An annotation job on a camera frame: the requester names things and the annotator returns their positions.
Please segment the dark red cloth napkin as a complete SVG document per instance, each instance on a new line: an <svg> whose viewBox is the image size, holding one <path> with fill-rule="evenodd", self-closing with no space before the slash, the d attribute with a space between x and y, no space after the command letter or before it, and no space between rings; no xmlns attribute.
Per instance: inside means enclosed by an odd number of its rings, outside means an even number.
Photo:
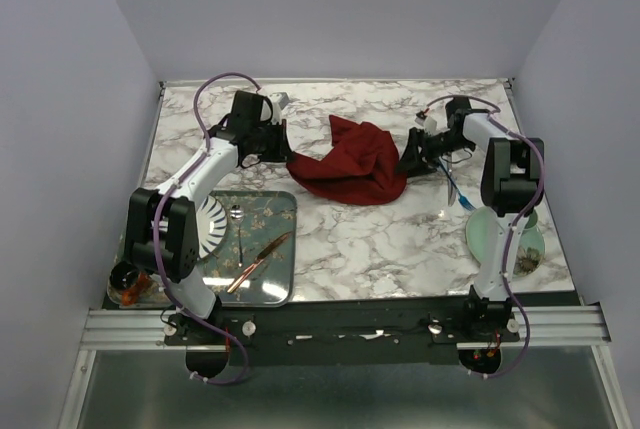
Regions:
<svg viewBox="0 0 640 429"><path fill-rule="evenodd" d="M332 149L320 160L296 153L290 176L311 194L358 206L388 204L406 189L399 152L390 132L369 122L329 117Z"/></svg>

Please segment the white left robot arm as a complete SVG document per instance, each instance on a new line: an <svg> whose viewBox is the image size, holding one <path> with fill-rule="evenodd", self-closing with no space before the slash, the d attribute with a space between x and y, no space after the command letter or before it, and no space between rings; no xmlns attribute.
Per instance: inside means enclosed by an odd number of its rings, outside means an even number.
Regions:
<svg viewBox="0 0 640 429"><path fill-rule="evenodd" d="M282 116L288 103L284 92L237 91L219 123L200 126L202 145L184 166L157 188L138 188L130 196L123 259L159 276L171 302L190 313L187 331L201 344L220 336L222 321L212 313L216 295L197 268L196 212L246 157L267 163L292 159Z"/></svg>

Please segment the blue handled fork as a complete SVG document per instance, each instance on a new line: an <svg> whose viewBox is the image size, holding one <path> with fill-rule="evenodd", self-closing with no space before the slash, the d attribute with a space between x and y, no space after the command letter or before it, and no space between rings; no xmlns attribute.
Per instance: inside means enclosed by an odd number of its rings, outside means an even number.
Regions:
<svg viewBox="0 0 640 429"><path fill-rule="evenodd" d="M441 168L441 170L443 171L443 173L445 174L444 171L444 167L442 164L442 158L439 159L439 166ZM455 186L457 189L457 200L456 203L458 203L465 211L468 212L473 212L476 210L476 207L471 203L471 201L461 192L461 190L459 189L456 181L455 181Z"/></svg>

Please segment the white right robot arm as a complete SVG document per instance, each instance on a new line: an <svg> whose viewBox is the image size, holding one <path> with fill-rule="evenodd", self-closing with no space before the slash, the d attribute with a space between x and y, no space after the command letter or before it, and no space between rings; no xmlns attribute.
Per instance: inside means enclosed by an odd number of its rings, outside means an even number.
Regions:
<svg viewBox="0 0 640 429"><path fill-rule="evenodd" d="M428 113L441 101L446 128L436 132L428 124ZM544 193L544 143L506 128L495 118L499 107L477 96L440 96L427 106L416 114L420 126L409 131L395 171L409 177L425 175L435 171L446 154L463 149L484 152L480 195L491 219L471 296L481 303L513 304L509 281L517 248L526 219Z"/></svg>

